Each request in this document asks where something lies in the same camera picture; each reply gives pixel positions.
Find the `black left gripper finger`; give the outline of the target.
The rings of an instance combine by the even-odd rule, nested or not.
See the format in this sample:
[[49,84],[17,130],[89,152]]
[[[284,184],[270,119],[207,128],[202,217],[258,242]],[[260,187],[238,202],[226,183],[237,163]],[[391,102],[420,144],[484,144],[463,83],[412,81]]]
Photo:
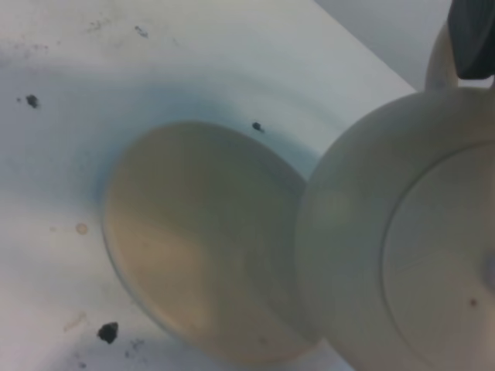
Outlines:
[[494,75],[494,0],[453,0],[447,25],[458,78]]

